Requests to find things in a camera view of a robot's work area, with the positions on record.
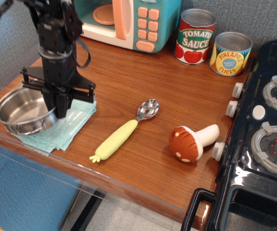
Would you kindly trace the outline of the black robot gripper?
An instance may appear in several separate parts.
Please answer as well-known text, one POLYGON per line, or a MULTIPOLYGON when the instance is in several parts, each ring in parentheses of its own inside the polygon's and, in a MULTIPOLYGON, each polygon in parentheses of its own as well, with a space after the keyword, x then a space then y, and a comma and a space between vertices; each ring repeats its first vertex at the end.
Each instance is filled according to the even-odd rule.
POLYGON ((64 118, 73 99, 95 101, 95 83, 77 70, 76 54, 65 58, 41 57, 42 66, 23 67, 22 86, 42 93, 48 111, 56 108, 58 118, 64 118))

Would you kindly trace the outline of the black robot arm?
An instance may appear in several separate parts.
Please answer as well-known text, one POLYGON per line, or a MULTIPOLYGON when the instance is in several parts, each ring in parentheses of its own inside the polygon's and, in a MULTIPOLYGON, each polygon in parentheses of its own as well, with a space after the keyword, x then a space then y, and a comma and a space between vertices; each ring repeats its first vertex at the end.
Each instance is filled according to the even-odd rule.
POLYGON ((82 21, 72 0, 26 0, 32 21, 39 36, 38 52, 41 67, 23 67, 22 86, 42 93, 48 110, 55 110, 58 118, 64 118, 74 99, 93 103, 96 84, 83 77, 78 67, 77 45, 86 51, 80 40, 82 21))

